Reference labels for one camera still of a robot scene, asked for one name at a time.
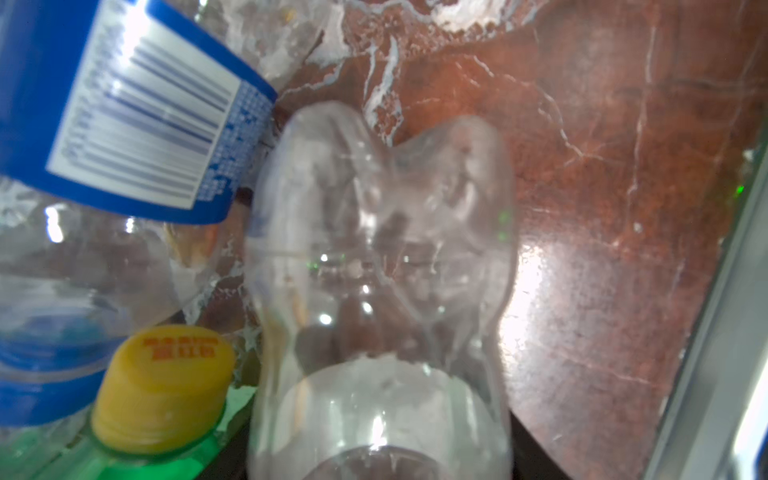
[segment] empty plastic bottle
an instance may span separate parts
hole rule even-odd
[[[251,480],[510,478],[513,198],[479,118],[388,150],[341,104],[296,113],[247,240],[265,334]]]

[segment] barcode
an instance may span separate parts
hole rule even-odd
[[[46,170],[191,209],[240,79],[121,0],[99,7]]]

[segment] blue bottle label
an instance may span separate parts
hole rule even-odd
[[[226,217],[277,97],[255,71],[159,0],[2,17],[0,173],[118,214]]]

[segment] marble countertop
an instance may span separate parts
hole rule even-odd
[[[462,114],[500,130],[521,234],[500,330],[509,405],[574,480],[646,465],[751,173],[766,14],[757,0],[350,0],[280,98],[282,115],[352,105],[390,145]],[[227,228],[246,216],[236,204]],[[233,335],[258,328],[237,235],[200,318]]]

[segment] bottle bottom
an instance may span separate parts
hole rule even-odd
[[[329,458],[304,480],[452,480],[440,465],[419,452],[384,445],[358,447]]]

